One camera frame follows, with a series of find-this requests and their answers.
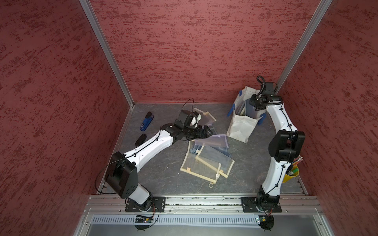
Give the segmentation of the yellow trimmed mesh pouch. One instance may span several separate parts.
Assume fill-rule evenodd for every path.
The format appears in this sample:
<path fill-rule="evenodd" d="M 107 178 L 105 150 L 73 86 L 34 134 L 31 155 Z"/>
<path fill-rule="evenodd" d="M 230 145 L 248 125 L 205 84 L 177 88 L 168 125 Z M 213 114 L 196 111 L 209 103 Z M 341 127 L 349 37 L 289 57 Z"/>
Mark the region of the yellow trimmed mesh pouch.
<path fill-rule="evenodd" d="M 244 100 L 240 106 L 235 110 L 236 115 L 244 116 L 245 115 L 245 109 L 246 109 L 246 101 Z"/>

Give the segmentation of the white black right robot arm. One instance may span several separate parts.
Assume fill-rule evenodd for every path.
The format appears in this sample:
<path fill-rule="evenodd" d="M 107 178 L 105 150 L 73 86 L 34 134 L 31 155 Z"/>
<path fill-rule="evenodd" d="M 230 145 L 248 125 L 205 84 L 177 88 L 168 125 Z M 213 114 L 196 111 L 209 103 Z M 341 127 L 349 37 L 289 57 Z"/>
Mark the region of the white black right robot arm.
<path fill-rule="evenodd" d="M 258 211 L 269 212 L 279 204 L 284 176 L 292 167 L 294 160 L 299 157 L 305 134 L 291 122 L 282 97 L 276 93 L 278 85 L 267 82 L 261 75 L 257 76 L 257 81 L 260 83 L 260 91 L 251 96 L 249 104 L 257 111 L 265 110 L 276 131 L 276 135 L 268 145 L 271 161 L 267 177 L 255 199 Z"/>

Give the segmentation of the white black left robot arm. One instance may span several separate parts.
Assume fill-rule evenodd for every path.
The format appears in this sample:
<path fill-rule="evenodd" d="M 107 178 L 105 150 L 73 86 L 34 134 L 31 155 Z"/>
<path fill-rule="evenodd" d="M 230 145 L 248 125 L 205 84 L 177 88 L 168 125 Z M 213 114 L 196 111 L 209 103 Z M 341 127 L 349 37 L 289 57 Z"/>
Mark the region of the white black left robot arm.
<path fill-rule="evenodd" d="M 140 211 L 153 207 L 153 197 L 138 181 L 141 168 L 162 150 L 179 140 L 206 139 L 213 135 L 208 126 L 198 125 L 200 114 L 181 110 L 173 123 L 161 126 L 159 132 L 145 143 L 126 153 L 116 152 L 106 168 L 105 182 L 122 199 L 133 201 Z"/>

